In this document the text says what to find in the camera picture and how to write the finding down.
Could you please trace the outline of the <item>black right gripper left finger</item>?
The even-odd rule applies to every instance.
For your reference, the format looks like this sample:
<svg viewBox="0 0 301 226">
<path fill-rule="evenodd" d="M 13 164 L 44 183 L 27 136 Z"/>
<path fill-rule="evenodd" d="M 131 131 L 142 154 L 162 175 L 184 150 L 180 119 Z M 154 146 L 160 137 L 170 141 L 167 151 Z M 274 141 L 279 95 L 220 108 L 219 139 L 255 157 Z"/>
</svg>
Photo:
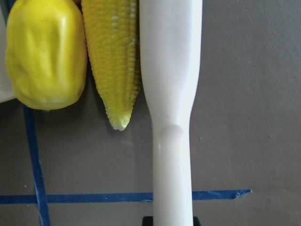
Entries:
<svg viewBox="0 0 301 226">
<path fill-rule="evenodd" d="M 142 226 L 153 226 L 153 216 L 144 216 L 142 218 Z"/>
</svg>

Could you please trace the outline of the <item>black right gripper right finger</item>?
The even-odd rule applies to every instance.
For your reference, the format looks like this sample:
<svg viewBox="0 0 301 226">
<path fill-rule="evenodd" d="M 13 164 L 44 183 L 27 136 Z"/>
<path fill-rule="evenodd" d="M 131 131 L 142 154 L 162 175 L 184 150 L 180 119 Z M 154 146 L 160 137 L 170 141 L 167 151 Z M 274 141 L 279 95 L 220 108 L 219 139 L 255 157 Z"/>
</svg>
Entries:
<svg viewBox="0 0 301 226">
<path fill-rule="evenodd" d="M 194 226 L 201 226 L 201 223 L 200 223 L 200 221 L 199 221 L 199 218 L 196 217 L 196 216 L 193 217 L 193 225 L 194 225 Z"/>
</svg>

